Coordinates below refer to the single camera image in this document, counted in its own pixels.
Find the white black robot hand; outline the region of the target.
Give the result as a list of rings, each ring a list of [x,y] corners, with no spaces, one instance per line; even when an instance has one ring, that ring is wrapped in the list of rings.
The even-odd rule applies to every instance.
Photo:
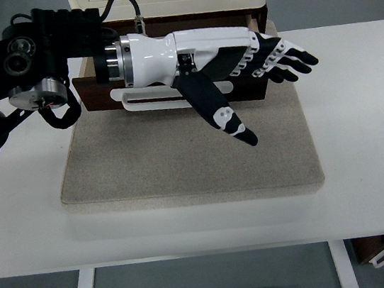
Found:
[[[127,87],[162,83],[177,89],[213,128],[252,146],[258,138],[216,81],[245,76],[296,82],[319,62],[296,44],[243,26],[177,31],[157,39],[128,34],[120,38],[117,56],[118,75]]]

